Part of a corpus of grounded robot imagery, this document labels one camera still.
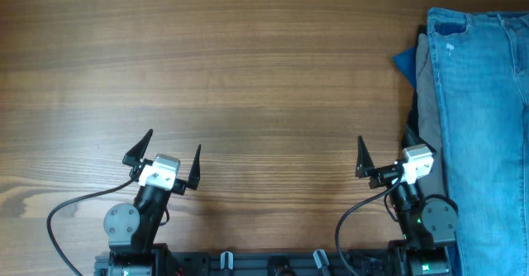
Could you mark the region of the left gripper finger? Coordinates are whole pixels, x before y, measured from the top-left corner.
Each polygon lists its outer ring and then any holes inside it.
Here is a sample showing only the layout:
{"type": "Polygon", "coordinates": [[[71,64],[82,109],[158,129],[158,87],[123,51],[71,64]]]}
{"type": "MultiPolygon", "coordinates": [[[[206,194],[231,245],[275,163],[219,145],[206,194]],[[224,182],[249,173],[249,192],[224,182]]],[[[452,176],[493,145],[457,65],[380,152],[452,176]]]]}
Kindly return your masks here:
{"type": "Polygon", "coordinates": [[[122,163],[130,167],[139,167],[144,158],[150,139],[153,135],[153,130],[149,129],[145,135],[132,148],[130,148],[123,156],[122,163]]]}
{"type": "Polygon", "coordinates": [[[198,185],[201,179],[201,169],[200,169],[201,148],[202,146],[199,145],[196,150],[195,156],[193,158],[193,163],[192,163],[189,175],[188,175],[187,188],[192,189],[192,190],[198,189],[198,185]]]}

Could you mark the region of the light blue denim jeans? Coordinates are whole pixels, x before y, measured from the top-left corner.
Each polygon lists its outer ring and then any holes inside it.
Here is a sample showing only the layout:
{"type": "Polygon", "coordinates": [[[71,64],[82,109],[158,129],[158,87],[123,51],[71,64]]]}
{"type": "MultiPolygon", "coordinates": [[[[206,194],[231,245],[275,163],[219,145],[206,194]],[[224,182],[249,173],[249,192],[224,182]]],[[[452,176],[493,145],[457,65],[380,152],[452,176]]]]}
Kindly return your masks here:
{"type": "Polygon", "coordinates": [[[427,35],[461,275],[528,272],[528,15],[434,7],[427,35]]]}

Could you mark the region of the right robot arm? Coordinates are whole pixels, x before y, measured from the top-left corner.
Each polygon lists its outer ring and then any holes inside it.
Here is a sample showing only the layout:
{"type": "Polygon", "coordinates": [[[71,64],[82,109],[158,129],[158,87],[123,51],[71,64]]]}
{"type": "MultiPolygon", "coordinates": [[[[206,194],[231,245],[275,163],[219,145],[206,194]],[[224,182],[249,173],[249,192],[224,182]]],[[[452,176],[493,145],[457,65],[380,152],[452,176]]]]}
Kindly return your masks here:
{"type": "Polygon", "coordinates": [[[448,197],[426,195],[419,180],[433,169],[436,150],[422,138],[410,135],[412,144],[393,164],[376,167],[362,137],[357,140],[355,175],[368,178],[369,187],[386,188],[393,217],[403,238],[385,250],[351,251],[346,259],[359,275],[452,275],[449,248],[455,244],[458,207],[448,197]]]}

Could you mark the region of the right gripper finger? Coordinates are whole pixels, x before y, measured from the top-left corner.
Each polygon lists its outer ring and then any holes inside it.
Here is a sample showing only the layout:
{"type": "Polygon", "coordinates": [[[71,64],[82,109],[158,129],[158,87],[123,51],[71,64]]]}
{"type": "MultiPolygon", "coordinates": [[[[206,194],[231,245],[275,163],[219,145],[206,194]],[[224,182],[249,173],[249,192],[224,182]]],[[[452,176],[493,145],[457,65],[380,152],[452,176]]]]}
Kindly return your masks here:
{"type": "Polygon", "coordinates": [[[355,176],[357,178],[367,178],[374,172],[374,163],[369,155],[362,136],[357,137],[358,155],[356,161],[355,176]]]}
{"type": "Polygon", "coordinates": [[[436,154],[436,150],[431,145],[425,142],[418,135],[418,133],[415,130],[413,130],[409,125],[406,125],[404,127],[404,133],[403,133],[403,147],[408,148],[408,147],[413,147],[416,145],[425,145],[433,155],[436,154]]]}

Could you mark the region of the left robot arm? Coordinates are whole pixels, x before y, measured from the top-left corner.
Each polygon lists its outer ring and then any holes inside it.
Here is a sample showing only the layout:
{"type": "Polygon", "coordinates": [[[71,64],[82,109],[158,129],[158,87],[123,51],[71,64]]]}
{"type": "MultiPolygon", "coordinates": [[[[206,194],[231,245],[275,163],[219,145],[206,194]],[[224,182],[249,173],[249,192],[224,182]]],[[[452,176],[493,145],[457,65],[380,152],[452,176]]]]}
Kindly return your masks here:
{"type": "Polygon", "coordinates": [[[184,271],[166,244],[154,242],[157,231],[168,219],[168,203],[172,194],[183,196],[200,183],[200,154],[197,148],[189,176],[178,178],[180,160],[158,154],[155,159],[144,157],[153,131],[124,155],[122,163],[131,167],[132,182],[140,185],[132,203],[112,207],[103,221],[110,249],[107,259],[94,265],[95,275],[183,275],[184,271]]]}

